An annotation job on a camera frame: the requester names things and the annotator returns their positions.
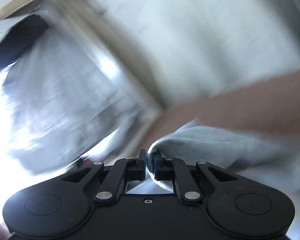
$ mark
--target gray towel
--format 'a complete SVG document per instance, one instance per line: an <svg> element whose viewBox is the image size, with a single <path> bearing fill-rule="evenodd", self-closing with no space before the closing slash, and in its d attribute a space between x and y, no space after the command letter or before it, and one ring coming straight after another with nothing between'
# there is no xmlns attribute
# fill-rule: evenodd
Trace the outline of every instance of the gray towel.
<svg viewBox="0 0 300 240"><path fill-rule="evenodd" d="M156 141L149 153L157 149L164 157L189 165L207 161L285 193L300 189L299 135L231 131L192 121ZM157 183L172 191L171 183Z"/></svg>

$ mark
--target white fabric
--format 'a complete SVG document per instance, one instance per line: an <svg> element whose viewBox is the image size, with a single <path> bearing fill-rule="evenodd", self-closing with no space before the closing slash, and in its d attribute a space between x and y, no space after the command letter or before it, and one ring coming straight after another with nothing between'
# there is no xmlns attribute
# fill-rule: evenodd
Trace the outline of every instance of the white fabric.
<svg viewBox="0 0 300 240"><path fill-rule="evenodd" d="M148 57L167 106L300 68L292 0L96 1Z"/></svg>

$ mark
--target black object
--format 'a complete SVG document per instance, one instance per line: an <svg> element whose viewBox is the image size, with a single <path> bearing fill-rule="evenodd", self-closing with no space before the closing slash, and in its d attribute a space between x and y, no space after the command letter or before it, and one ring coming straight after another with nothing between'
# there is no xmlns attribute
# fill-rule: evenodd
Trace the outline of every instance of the black object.
<svg viewBox="0 0 300 240"><path fill-rule="evenodd" d="M34 14L12 27L0 43L0 70L20 58L48 28L46 22Z"/></svg>
<svg viewBox="0 0 300 240"><path fill-rule="evenodd" d="M146 151L113 166L94 163L23 189L5 203L12 240L287 239L294 206L282 192L211 163L149 155L174 194L125 194L144 180Z"/></svg>

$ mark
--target screw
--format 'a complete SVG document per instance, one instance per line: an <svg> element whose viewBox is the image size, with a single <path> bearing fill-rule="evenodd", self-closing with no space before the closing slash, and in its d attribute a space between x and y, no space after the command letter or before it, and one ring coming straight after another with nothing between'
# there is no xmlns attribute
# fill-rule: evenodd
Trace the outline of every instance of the screw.
<svg viewBox="0 0 300 240"><path fill-rule="evenodd" d="M108 191L101 191L96 195L96 197L98 199L109 199L112 197L112 193Z"/></svg>
<svg viewBox="0 0 300 240"><path fill-rule="evenodd" d="M198 199L199 197L200 197L200 193L195 192L195 191L188 191L185 194L185 198L190 199L190 200Z"/></svg>

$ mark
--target gray cloth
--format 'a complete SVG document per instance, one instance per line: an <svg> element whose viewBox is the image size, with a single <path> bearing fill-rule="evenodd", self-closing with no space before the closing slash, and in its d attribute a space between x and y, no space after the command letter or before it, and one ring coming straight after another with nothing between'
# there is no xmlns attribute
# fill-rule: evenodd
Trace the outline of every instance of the gray cloth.
<svg viewBox="0 0 300 240"><path fill-rule="evenodd" d="M148 154L207 161L282 192L300 189L300 136L271 135L197 126L192 121L156 141ZM171 183L156 182L172 191Z"/></svg>

